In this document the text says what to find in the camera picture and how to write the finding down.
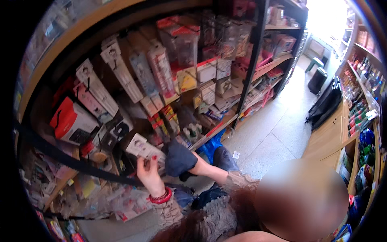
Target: sleeve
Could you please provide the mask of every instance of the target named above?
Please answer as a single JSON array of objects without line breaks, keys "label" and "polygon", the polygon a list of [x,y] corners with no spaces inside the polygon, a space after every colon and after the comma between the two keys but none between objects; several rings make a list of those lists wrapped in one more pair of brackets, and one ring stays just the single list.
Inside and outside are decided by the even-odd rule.
[{"label": "sleeve", "polygon": [[249,174],[243,174],[240,171],[229,171],[226,182],[223,184],[222,189],[230,193],[231,191],[249,187],[253,188],[259,184],[259,179],[253,179]]},{"label": "sleeve", "polygon": [[182,209],[177,203],[175,197],[172,195],[171,198],[162,204],[153,204],[157,215],[160,217],[159,227],[164,229],[171,226],[174,223],[180,222],[183,218]]}]

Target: red bracelet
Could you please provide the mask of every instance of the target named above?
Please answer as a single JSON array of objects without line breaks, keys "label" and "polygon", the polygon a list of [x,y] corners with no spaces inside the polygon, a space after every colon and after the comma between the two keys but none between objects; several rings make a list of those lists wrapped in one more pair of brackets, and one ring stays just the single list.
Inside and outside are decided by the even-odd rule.
[{"label": "red bracelet", "polygon": [[152,203],[156,204],[162,204],[168,201],[172,196],[172,190],[169,187],[165,187],[165,194],[161,197],[152,197],[152,195],[149,195],[149,200]]}]

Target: black suitcase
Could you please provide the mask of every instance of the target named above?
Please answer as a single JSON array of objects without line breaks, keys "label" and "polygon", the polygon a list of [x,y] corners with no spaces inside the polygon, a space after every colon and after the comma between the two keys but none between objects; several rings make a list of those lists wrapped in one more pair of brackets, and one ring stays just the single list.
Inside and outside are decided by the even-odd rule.
[{"label": "black suitcase", "polygon": [[342,100],[340,78],[334,76],[330,85],[325,89],[317,102],[309,110],[305,123],[312,122],[312,131],[320,127],[332,113],[334,113]]}]

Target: green stool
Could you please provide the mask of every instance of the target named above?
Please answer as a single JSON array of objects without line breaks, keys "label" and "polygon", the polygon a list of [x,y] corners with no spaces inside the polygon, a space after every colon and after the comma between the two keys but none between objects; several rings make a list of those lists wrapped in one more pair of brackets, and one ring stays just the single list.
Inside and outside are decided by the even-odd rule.
[{"label": "green stool", "polygon": [[318,66],[321,67],[321,68],[324,67],[324,63],[322,63],[322,61],[321,61],[319,58],[315,57],[315,58],[313,58],[313,60],[310,62],[308,68],[305,70],[305,73],[307,73],[308,71],[310,71],[310,70],[313,68],[314,64],[318,65]]}]

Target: blue plastic bag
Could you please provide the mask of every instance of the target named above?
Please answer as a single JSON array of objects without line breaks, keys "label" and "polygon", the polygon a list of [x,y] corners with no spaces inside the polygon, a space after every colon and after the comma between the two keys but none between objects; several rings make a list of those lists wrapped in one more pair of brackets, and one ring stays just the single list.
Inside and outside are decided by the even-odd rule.
[{"label": "blue plastic bag", "polygon": [[222,135],[226,129],[223,129],[218,134],[216,134],[214,137],[212,137],[209,141],[207,141],[205,144],[200,146],[197,150],[199,153],[204,152],[205,155],[208,157],[208,160],[210,161],[210,164],[214,161],[214,153],[216,148],[223,146],[222,143],[220,143],[220,139],[222,138]]}]

